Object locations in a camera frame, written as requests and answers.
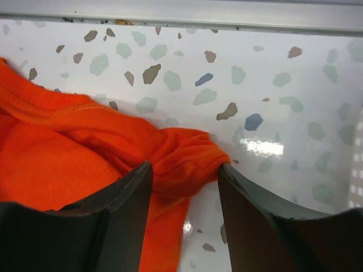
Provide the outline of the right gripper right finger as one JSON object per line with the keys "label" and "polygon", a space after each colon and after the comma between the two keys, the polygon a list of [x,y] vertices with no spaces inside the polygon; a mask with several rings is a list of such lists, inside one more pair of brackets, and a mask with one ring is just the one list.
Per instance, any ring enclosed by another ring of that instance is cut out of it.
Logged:
{"label": "right gripper right finger", "polygon": [[362,270],[362,208],[335,215],[308,209],[227,163],[218,188],[233,271]]}

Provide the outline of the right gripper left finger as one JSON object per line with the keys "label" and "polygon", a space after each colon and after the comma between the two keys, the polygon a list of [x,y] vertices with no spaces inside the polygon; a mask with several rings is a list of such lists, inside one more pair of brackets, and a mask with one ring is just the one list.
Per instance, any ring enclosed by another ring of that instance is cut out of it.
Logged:
{"label": "right gripper left finger", "polygon": [[152,187],[144,162],[58,211],[2,202],[1,270],[138,271]]}

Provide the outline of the orange t-shirt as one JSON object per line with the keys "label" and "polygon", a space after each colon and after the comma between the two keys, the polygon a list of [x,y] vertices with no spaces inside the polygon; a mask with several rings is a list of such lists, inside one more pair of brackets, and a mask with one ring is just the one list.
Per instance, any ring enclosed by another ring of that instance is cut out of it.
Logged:
{"label": "orange t-shirt", "polygon": [[1,200],[45,211],[153,165],[141,271],[176,271],[191,198],[231,161],[208,133],[160,129],[80,94],[31,83],[1,59]]}

